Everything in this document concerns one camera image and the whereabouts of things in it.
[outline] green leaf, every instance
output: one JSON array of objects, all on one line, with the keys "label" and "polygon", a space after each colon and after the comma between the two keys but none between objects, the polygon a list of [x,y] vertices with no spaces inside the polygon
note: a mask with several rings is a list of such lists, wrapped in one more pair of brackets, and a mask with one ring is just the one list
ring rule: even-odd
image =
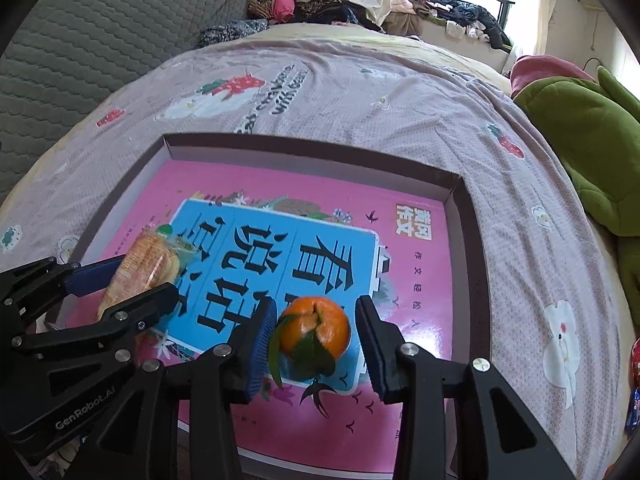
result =
[{"label": "green leaf", "polygon": [[276,329],[273,331],[271,335],[271,339],[269,340],[269,349],[267,351],[267,363],[269,365],[269,373],[273,377],[273,382],[275,382],[279,388],[282,387],[282,377],[280,376],[280,364],[278,362],[278,356],[280,354],[280,336],[282,335],[282,331],[284,327],[286,327],[287,323],[296,319],[298,316],[296,314],[287,314],[286,316],[280,316],[278,323],[276,325]]},{"label": "green leaf", "polygon": [[330,376],[335,372],[335,360],[322,346],[316,332],[308,332],[293,347],[291,361],[301,380],[308,380],[322,374]]},{"label": "green leaf", "polygon": [[324,220],[325,218],[328,218],[331,215],[327,215],[326,213],[307,213],[306,217],[307,218],[313,218],[315,220]]}]

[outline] pink book cover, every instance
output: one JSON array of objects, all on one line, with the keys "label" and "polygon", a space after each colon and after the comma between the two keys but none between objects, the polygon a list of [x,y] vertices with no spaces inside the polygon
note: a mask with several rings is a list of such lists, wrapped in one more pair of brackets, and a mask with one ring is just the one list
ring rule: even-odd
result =
[{"label": "pink book cover", "polygon": [[[217,221],[219,227],[228,228],[228,235],[224,233],[217,240],[211,237],[209,241],[207,232],[198,232],[203,223],[202,214],[208,210],[216,211],[212,213],[209,227]],[[287,233],[293,247],[291,251],[297,250],[298,246],[311,245],[304,240],[315,238],[319,242],[333,233],[332,239],[337,241],[330,249],[338,256],[330,255],[331,258],[337,261],[340,256],[341,261],[347,261],[344,250],[339,250],[340,240],[344,246],[349,244],[353,248],[350,292],[369,293],[381,319],[398,325],[405,340],[415,342],[438,358],[451,358],[453,315],[449,240],[444,205],[435,200],[286,171],[169,160],[145,187],[102,257],[124,254],[148,224],[171,224],[185,236],[193,228],[191,241],[195,240],[206,253],[202,260],[207,259],[207,269],[210,269],[218,263],[212,264],[215,257],[209,257],[207,251],[216,244],[231,243],[233,232],[242,234],[240,228],[234,231],[233,222],[240,222],[240,225],[246,223],[246,218],[261,218],[264,229],[269,229],[272,237],[272,232],[283,231],[281,226],[290,226]],[[374,250],[359,249],[374,245]],[[298,274],[316,269],[314,260],[309,263],[309,256],[303,260],[304,254],[301,254],[300,263],[297,258],[289,258],[285,264],[280,252],[271,252],[276,254],[271,267],[276,266],[274,268],[284,272],[291,267],[297,269]],[[338,294],[338,303],[340,300],[350,302],[351,296],[340,296],[346,288],[346,274],[341,268],[336,269],[333,274],[330,270],[328,274],[325,272],[326,280],[319,283],[322,290],[314,295],[324,295],[322,292],[329,290],[327,295],[332,299],[332,295]],[[200,271],[192,272],[190,265],[188,270],[191,276],[200,277]],[[205,297],[213,276],[206,270],[198,280],[204,283],[202,291],[190,289],[193,304],[200,305],[203,301],[199,298]],[[184,294],[193,283],[185,276],[176,285]],[[286,306],[286,296],[290,292],[281,286],[276,294],[270,293],[276,300],[278,313]],[[90,310],[82,308],[81,303],[69,325],[92,322],[95,311]],[[226,319],[229,325],[229,320],[237,321],[239,314],[242,311],[236,310],[213,322],[224,324]],[[197,335],[196,329],[201,327],[197,327],[195,321],[189,321],[196,327],[191,333],[185,321],[188,318],[189,315],[184,316],[182,327],[176,328],[180,338],[172,336],[172,326],[178,323],[175,316],[168,322],[168,328],[165,322],[147,332],[139,344],[137,360],[158,358],[167,365],[176,364],[193,359],[219,342],[216,330],[210,340]],[[217,327],[221,336],[222,325]],[[336,373],[329,378],[336,393],[320,393],[322,410],[310,397],[301,402],[305,384],[285,380],[280,389],[268,375],[249,405],[233,405],[241,454],[273,465],[328,476],[343,476],[341,472],[364,477],[367,474],[391,475],[398,446],[401,406],[385,406],[373,392],[355,326],[351,328],[352,342],[347,352],[350,356],[345,357],[344,367],[337,365]],[[185,402],[180,409],[180,426],[188,429],[188,423],[189,410]]]}]

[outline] white bear illustration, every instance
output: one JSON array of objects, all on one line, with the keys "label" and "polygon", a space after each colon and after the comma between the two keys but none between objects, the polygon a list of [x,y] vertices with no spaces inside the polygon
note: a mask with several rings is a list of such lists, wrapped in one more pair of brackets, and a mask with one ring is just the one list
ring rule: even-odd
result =
[{"label": "white bear illustration", "polygon": [[574,402],[575,374],[580,365],[580,343],[575,333],[575,317],[571,304],[560,300],[545,308],[546,321],[553,334],[542,356],[546,380],[564,388],[565,409]]}]

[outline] brown cloth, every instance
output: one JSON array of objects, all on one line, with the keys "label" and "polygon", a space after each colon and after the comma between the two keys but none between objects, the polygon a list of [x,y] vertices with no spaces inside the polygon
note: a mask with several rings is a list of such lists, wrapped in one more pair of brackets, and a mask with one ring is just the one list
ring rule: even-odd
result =
[{"label": "brown cloth", "polygon": [[382,28],[394,36],[420,36],[423,32],[423,20],[416,14],[390,12]]}]

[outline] orange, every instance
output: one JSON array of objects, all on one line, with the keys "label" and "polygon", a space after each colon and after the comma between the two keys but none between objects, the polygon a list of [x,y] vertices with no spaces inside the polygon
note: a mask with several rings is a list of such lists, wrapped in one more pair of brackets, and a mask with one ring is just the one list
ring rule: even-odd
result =
[{"label": "orange", "polygon": [[296,344],[315,330],[320,344],[337,361],[349,345],[351,327],[342,308],[323,296],[305,296],[294,300],[280,316],[298,316],[282,330],[280,351],[291,357]]}]

